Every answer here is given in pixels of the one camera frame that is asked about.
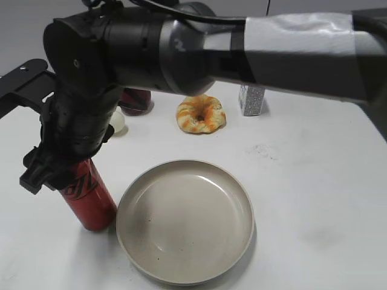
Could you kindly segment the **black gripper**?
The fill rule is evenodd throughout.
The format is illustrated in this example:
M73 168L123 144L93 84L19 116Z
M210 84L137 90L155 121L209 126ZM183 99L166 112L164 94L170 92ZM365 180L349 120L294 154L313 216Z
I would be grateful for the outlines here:
M105 141L121 88L110 86L90 98L57 82L44 124L42 141L23 158L19 183L32 194L43 184L64 189L75 179L72 170L94 156Z

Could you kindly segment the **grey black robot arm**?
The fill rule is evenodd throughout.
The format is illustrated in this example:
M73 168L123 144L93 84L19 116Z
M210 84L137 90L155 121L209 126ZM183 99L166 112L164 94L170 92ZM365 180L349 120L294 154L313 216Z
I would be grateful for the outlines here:
M20 184L61 189L94 156L125 88L199 95L216 81L358 105L386 135L386 10L218 18L199 2L103 1L54 19L44 50L54 94Z

